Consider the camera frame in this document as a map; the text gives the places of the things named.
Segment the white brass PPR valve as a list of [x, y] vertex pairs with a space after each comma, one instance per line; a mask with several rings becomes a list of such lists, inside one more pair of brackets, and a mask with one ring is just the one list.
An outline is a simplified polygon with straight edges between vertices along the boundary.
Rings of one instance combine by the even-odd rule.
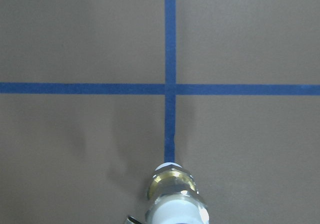
[[159, 165], [146, 191], [144, 223], [209, 223], [207, 205], [193, 176], [179, 164]]

